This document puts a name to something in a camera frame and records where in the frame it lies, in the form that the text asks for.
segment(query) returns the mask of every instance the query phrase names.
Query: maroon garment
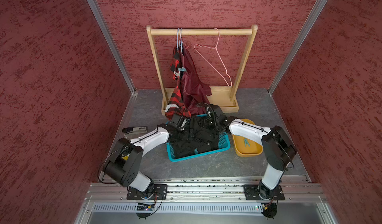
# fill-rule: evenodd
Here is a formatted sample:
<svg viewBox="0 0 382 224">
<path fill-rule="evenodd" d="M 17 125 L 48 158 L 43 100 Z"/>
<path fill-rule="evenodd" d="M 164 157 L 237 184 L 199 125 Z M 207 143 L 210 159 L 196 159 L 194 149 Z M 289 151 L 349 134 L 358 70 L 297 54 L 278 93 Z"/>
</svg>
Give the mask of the maroon garment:
<svg viewBox="0 0 382 224">
<path fill-rule="evenodd" d="M 204 107 L 197 107 L 196 105 L 199 102 L 210 103 L 207 96 L 212 95 L 211 88 L 199 80 L 194 61 L 187 49 L 183 48 L 183 55 L 180 54 L 180 58 L 183 68 L 186 69 L 181 79 L 183 102 L 191 115 L 204 114 L 206 112 Z"/>
<path fill-rule="evenodd" d="M 179 54 L 180 54 L 180 51 L 174 48 L 174 53 L 173 53 L 172 61 L 170 64 L 171 71 L 175 71 L 175 70 L 178 70 L 178 68 L 181 68 Z M 179 79 L 178 76 L 176 76 L 175 74 L 173 79 L 176 80 L 176 87 L 166 106 L 165 115 L 169 120 L 172 119 L 172 116 L 174 115 L 174 113 L 187 117 L 187 118 L 191 118 L 191 114 L 182 100 L 181 82 L 180 82 L 181 79 Z"/>
</svg>

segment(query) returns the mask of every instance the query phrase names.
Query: teal plastic basket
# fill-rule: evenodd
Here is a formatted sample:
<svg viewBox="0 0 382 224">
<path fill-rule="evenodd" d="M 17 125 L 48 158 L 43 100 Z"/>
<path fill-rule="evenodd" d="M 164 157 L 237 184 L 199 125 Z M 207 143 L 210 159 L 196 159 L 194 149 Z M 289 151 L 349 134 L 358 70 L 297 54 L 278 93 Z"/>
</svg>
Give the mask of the teal plastic basket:
<svg viewBox="0 0 382 224">
<path fill-rule="evenodd" d="M 208 151 L 208 152 L 204 152 L 204 153 L 200 153 L 200 154 L 198 153 L 197 150 L 195 150 L 195 154 L 194 155 L 190 155 L 190 156 L 187 156 L 187 157 L 183 157 L 183 158 L 178 158 L 177 159 L 174 156 L 174 148 L 172 147 L 171 143 L 167 143 L 167 153 L 169 155 L 169 159 L 170 159 L 171 162 L 179 162 L 179 161 L 182 161 L 182 160 L 188 160 L 188 159 L 200 157 L 200 156 L 203 156 L 203 155 L 210 155 L 210 154 L 213 154 L 213 153 L 226 151 L 226 150 L 229 150 L 230 147 L 231 147 L 231 143 L 230 143 L 230 140 L 228 138 L 227 133 L 221 133 L 220 136 L 219 136 L 219 143 L 218 143 L 218 149 L 217 150 L 212 150 L 212 151 Z"/>
</svg>

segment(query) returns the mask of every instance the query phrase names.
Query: pink wire hanger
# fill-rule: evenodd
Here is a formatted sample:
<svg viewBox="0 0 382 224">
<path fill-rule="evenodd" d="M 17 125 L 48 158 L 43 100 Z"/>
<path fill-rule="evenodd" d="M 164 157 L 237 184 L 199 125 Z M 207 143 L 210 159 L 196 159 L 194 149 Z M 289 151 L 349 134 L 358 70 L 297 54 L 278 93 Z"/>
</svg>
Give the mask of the pink wire hanger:
<svg viewBox="0 0 382 224">
<path fill-rule="evenodd" d="M 204 46 L 204 45 L 195 44 L 195 45 L 194 45 L 194 49 L 196 50 L 196 52 L 197 52 L 201 57 L 203 57 L 203 55 L 200 54 L 200 52 L 196 49 L 195 46 L 199 46 L 200 48 L 201 48 L 201 47 L 205 47 L 205 48 L 210 48 L 210 49 L 215 49 L 215 50 L 216 50 L 216 53 L 217 53 L 217 55 L 219 56 L 220 61 L 222 62 L 223 66 L 224 66 L 225 73 L 226 73 L 227 76 L 230 78 L 231 85 L 228 84 L 228 82 L 227 82 L 227 80 L 224 78 L 224 76 L 223 76 L 222 74 L 220 74 L 220 72 L 218 72 L 217 69 L 214 68 L 213 65 L 211 65 L 211 63 L 209 63 L 209 62 L 207 61 L 207 59 L 205 59 L 204 57 L 203 57 L 203 59 L 204 59 L 208 64 L 210 64 L 210 66 L 211 66 L 217 73 L 219 73 L 220 76 L 222 76 L 222 78 L 223 78 L 224 81 L 226 82 L 227 86 L 231 87 L 231 86 L 232 86 L 232 80 L 231 80 L 231 77 L 230 77 L 230 75 L 228 75 L 227 68 L 225 67 L 225 65 L 224 65 L 224 63 L 223 63 L 223 60 L 222 60 L 222 58 L 220 57 L 219 52 L 217 51 L 217 45 L 219 44 L 220 32 L 219 32 L 219 30 L 218 30 L 217 28 L 215 28 L 215 29 L 217 30 L 218 37 L 217 37 L 216 46 L 215 46 L 214 48 L 212 48 L 212 47 L 207 47 L 207 46 Z"/>
</svg>

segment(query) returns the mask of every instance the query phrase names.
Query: wooden clothing rack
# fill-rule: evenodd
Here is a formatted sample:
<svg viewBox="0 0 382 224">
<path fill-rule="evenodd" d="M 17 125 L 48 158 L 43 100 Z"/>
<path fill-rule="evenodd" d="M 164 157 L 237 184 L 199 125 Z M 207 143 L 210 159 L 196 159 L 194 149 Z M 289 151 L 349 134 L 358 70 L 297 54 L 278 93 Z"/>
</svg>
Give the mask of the wooden clothing rack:
<svg viewBox="0 0 382 224">
<path fill-rule="evenodd" d="M 174 91 L 174 88 L 165 88 L 162 81 L 160 64 L 158 59 L 157 47 L 155 46 L 154 36 L 176 36 L 178 29 L 152 29 L 147 26 L 147 36 L 149 37 L 152 55 L 154 57 L 155 67 L 157 69 L 160 88 L 162 89 L 162 114 L 165 115 L 166 105 Z M 257 25 L 252 25 L 251 28 L 232 28 L 219 29 L 220 35 L 248 35 L 247 44 L 244 48 L 244 53 L 241 57 L 240 66 L 236 75 L 235 82 L 232 87 L 219 86 L 211 87 L 211 96 L 207 96 L 211 104 L 216 104 L 222 108 L 224 113 L 238 112 L 239 105 L 236 100 L 236 92 L 239 87 L 241 76 L 243 75 L 245 64 L 247 63 L 249 53 L 251 52 L 253 41 L 255 40 Z M 216 29 L 182 29 L 182 36 L 198 36 L 198 35 L 218 35 Z"/>
</svg>

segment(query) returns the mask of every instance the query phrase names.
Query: yellow tray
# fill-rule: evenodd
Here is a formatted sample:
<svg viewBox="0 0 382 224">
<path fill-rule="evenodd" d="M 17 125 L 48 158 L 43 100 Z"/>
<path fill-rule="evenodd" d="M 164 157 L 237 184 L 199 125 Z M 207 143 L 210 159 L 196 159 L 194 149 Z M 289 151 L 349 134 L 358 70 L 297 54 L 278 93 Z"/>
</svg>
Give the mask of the yellow tray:
<svg viewBox="0 0 382 224">
<path fill-rule="evenodd" d="M 242 121 L 254 125 L 253 121 L 243 119 Z M 248 140 L 243 136 L 233 135 L 233 143 L 235 145 L 236 154 L 240 157 L 253 157 L 260 155 L 263 147 L 255 141 Z"/>
</svg>

